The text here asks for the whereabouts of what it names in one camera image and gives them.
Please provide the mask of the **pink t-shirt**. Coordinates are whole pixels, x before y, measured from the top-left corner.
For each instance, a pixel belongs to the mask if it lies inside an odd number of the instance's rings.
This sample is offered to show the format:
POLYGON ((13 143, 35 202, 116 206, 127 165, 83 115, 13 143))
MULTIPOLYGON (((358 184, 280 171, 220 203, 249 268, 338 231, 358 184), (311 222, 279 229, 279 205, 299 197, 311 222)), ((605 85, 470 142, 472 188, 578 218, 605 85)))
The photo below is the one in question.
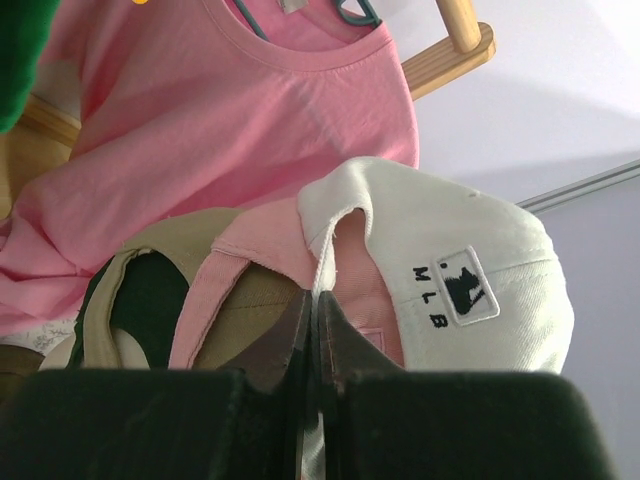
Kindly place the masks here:
POLYGON ((355 156, 419 164, 384 25, 349 45, 261 40, 223 1, 64 1, 42 63, 77 69, 81 130, 1 224, 1 331, 72 317, 159 220, 296 194, 355 156))

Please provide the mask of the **pink baseball cap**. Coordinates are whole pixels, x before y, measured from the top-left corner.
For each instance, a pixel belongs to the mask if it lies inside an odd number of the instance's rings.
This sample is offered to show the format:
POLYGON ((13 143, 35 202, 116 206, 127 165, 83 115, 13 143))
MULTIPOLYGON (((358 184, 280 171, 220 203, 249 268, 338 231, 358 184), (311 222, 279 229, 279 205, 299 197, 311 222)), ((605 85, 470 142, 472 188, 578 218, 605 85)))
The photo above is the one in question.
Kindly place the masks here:
MULTIPOLYGON (((369 255, 366 217, 357 209, 332 234, 332 292, 352 326, 395 364, 404 356, 385 282, 369 255)), ((312 287, 318 261, 304 237, 295 199, 241 213, 215 238, 180 313, 172 368, 214 369, 266 332, 300 290, 312 287)))

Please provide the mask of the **khaki hat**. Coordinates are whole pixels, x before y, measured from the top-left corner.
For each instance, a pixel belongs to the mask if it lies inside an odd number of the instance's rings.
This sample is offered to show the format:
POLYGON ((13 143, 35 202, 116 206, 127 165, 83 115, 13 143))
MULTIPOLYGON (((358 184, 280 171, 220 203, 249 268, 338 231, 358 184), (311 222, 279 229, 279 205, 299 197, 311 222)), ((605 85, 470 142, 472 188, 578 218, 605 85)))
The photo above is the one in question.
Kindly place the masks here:
MULTIPOLYGON (((55 347, 43 369, 81 368, 104 345, 115 346, 110 324, 115 294, 125 268, 134 258, 159 252, 181 272, 191 287, 209 255, 212 242, 240 215, 238 209, 213 208, 155 223, 124 243, 89 281, 73 335, 55 347)), ((206 337, 212 353, 205 365, 213 369, 230 360, 269 330, 298 291, 285 276, 257 264, 249 265, 232 283, 218 322, 206 337)))

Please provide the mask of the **cream foam mannequin head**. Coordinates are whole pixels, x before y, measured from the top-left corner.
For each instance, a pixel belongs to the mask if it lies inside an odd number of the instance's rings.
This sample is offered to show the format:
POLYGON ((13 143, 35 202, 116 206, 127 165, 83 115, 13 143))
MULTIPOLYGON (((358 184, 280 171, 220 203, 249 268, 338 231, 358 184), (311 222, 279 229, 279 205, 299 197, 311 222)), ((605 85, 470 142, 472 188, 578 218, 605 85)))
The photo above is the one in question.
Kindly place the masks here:
POLYGON ((133 336, 124 330, 116 329, 114 341, 120 358, 120 365, 123 369, 150 369, 144 350, 133 336))

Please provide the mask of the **white cap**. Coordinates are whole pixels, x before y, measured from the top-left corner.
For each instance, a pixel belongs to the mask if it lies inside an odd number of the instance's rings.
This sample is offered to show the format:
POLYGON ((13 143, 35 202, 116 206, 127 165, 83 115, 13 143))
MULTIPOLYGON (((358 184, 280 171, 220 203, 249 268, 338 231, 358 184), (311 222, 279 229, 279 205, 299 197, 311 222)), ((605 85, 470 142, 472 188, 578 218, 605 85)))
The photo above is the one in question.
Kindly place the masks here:
POLYGON ((297 202, 318 293, 336 281, 338 223, 364 215, 407 369, 562 370, 574 312, 553 242, 531 213, 374 157, 345 162, 297 202))

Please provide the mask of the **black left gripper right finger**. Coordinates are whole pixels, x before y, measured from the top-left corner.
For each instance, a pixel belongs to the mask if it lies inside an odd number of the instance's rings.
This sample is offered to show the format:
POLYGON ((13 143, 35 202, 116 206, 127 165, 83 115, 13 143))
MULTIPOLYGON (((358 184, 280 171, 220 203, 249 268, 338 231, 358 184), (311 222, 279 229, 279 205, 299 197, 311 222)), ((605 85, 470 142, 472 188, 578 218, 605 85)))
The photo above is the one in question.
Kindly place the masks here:
POLYGON ((320 295, 318 391, 330 479, 613 479, 580 392, 542 373, 408 372, 320 295))

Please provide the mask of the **dark green cap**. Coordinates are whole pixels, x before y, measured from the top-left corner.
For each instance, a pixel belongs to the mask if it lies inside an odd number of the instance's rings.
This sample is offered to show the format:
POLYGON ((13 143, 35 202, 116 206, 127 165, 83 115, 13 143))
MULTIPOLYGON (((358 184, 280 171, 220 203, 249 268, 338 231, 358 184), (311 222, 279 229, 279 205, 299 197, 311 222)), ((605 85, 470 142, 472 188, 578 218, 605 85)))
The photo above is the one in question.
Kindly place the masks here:
POLYGON ((152 368, 165 369, 189 284, 159 252, 132 259, 115 294, 110 324, 130 334, 152 368))

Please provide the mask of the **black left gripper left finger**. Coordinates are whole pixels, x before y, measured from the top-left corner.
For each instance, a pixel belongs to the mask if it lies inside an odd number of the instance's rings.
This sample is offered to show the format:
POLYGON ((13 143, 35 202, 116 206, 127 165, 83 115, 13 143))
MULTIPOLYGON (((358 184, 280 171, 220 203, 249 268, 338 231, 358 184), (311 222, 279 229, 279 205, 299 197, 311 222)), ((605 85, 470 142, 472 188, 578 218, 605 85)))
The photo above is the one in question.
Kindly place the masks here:
POLYGON ((1 410, 5 479, 297 479, 311 296, 227 364, 45 370, 1 410))

